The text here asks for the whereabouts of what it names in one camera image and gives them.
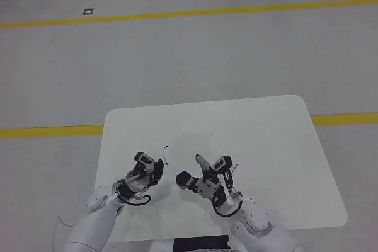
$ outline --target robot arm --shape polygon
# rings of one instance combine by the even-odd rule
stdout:
[[[90,196],[87,203],[88,214],[73,228],[66,242],[65,252],[99,252],[103,249],[115,225],[116,217],[126,205],[141,206],[144,203],[132,203],[133,199],[141,200],[138,193],[144,193],[151,186],[157,185],[163,175],[164,163],[161,159],[155,162],[143,152],[134,158],[137,162],[126,178],[118,180],[112,186],[99,186]]]
[[[229,221],[231,232],[248,252],[306,251],[286,230],[272,225],[268,213],[260,210],[253,198],[243,198],[241,192],[233,188],[229,156],[222,156],[213,166],[201,155],[196,155],[196,161],[202,169],[203,178],[191,177],[184,171],[176,177],[176,184],[209,199],[214,212]],[[226,186],[221,185],[218,174],[224,175]]]

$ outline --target gray floor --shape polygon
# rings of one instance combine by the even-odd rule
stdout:
[[[348,222],[291,233],[313,251],[378,251],[378,126],[317,128],[317,133]],[[56,216],[77,221],[94,186],[100,142],[100,137],[0,140],[0,252],[48,251]],[[58,248],[68,231],[59,226]]]
[[[0,1],[0,23],[308,0]],[[297,94],[311,115],[378,112],[378,6],[0,30],[0,129],[102,124],[114,108]],[[312,251],[378,251],[378,125],[317,128],[348,211],[291,231]],[[0,140],[0,252],[50,251],[76,222],[101,137]],[[69,230],[60,227],[57,251]],[[145,251],[148,242],[111,251]]]

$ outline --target robot forearm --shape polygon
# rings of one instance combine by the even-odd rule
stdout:
[[[66,242],[65,252],[98,252],[103,249],[124,205],[108,202],[103,208],[85,215]]]
[[[124,179],[112,186],[99,186],[89,196],[88,214],[73,228],[66,242],[65,252],[100,252],[105,246],[115,225],[116,217],[126,205],[141,206],[143,203],[132,203],[133,199],[141,200],[137,193],[143,193],[151,186],[157,185],[163,175],[164,163],[161,159],[155,162],[143,152],[134,158],[137,164]]]
[[[307,251],[284,228],[272,225],[268,214],[252,198],[243,199],[241,210],[228,218],[228,221],[231,232],[245,245],[248,252]]]

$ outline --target white table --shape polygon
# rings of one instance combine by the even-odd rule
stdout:
[[[200,171],[195,155],[239,166],[234,187],[288,229],[342,226],[347,212],[304,101],[295,95],[112,110],[105,118],[95,186],[124,178],[143,151],[169,170],[145,207],[126,207],[109,243],[227,234],[211,203],[180,190],[181,171]]]

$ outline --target floor marking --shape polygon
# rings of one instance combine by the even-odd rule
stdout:
[[[313,115],[315,127],[377,125],[378,113]],[[44,137],[87,137],[102,135],[103,125],[60,126],[46,128],[1,129],[0,139],[31,139]]]
[[[166,18],[185,18],[193,16],[216,16],[227,14],[246,14],[246,13],[266,13],[271,11],[298,11],[304,9],[323,9],[323,8],[339,8],[351,6],[370,6],[377,5],[378,0],[347,0],[335,2],[318,2],[318,3],[299,3],[288,5],[271,5],[271,6],[253,6],[238,7],[225,9],[201,9],[197,11],[175,11],[166,13],[144,13],[125,16],[100,16],[79,18],[73,20],[47,20],[47,21],[31,21],[23,23],[0,23],[0,29],[17,29],[31,28],[42,26],[64,26],[64,25],[83,25],[90,23],[112,23],[123,21],[138,20],[158,20]]]

